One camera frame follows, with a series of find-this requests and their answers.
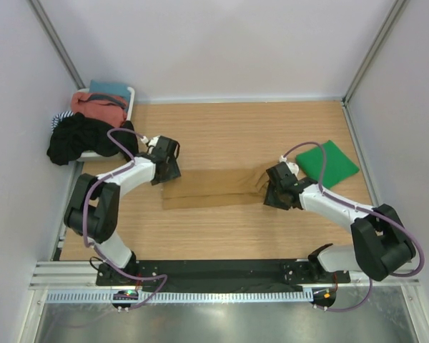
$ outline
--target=folded green cloth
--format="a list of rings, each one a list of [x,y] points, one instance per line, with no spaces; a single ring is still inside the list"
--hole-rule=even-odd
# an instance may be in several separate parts
[[[329,189],[359,171],[358,166],[348,159],[333,141],[327,141],[322,146],[327,157],[326,170],[322,179],[324,187]],[[306,175],[318,180],[322,168],[322,152],[318,146],[298,154],[295,161]]]

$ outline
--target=wall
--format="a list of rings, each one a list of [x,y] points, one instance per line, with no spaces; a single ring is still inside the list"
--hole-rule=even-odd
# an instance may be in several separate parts
[[[0,343],[15,342],[37,260],[49,258],[71,167],[46,156],[71,79],[25,1],[0,1]]]
[[[425,249],[429,298],[429,0],[407,6],[350,109],[380,198]]]
[[[42,0],[86,83],[141,101],[345,94],[393,0]]]

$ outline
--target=black garment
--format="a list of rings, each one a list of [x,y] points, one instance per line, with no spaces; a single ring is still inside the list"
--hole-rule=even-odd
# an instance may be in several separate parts
[[[130,121],[121,126],[125,129],[134,129]],[[65,118],[56,126],[49,142],[46,154],[52,163],[59,166],[78,159],[84,151],[95,151],[99,155],[109,157],[122,152],[107,136],[108,130],[113,129],[104,121],[86,118],[82,113]],[[124,145],[132,155],[138,154],[137,136],[129,132],[113,132],[113,138]],[[130,158],[123,153],[127,161]]]

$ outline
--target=laundry basket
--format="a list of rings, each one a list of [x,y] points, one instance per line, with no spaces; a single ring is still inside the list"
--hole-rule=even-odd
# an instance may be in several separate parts
[[[130,92],[130,102],[129,102],[129,108],[127,110],[127,120],[130,120],[132,117],[132,110],[134,106],[134,97],[135,97],[135,90],[132,87],[127,87],[127,90]],[[84,93],[89,93],[89,88],[80,89],[79,91],[82,91]],[[120,153],[105,157],[102,155],[98,155],[98,153],[93,151],[85,151],[81,154],[81,157],[77,159],[77,161],[85,162],[85,161],[112,161],[122,159],[122,155]]]

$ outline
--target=gray floor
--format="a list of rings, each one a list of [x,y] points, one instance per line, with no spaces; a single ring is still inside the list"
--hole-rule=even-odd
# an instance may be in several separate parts
[[[336,307],[359,302],[365,287],[340,288]],[[38,343],[418,342],[399,287],[375,287],[367,304],[348,313],[308,303],[154,305],[128,314],[110,304],[48,304]],[[86,324],[70,329],[67,324]]]

